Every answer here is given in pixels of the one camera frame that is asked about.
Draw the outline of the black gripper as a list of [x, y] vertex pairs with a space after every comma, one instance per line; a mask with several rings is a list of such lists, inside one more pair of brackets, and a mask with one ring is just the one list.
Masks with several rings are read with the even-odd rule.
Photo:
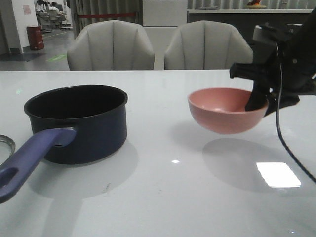
[[[316, 47], [303, 40], [279, 42], [276, 49], [262, 64], [234, 63], [230, 77], [252, 80], [253, 88], [245, 111], [254, 111], [267, 105], [264, 117], [289, 106], [296, 105], [298, 95], [315, 95]], [[282, 90], [270, 93], [270, 88]]]

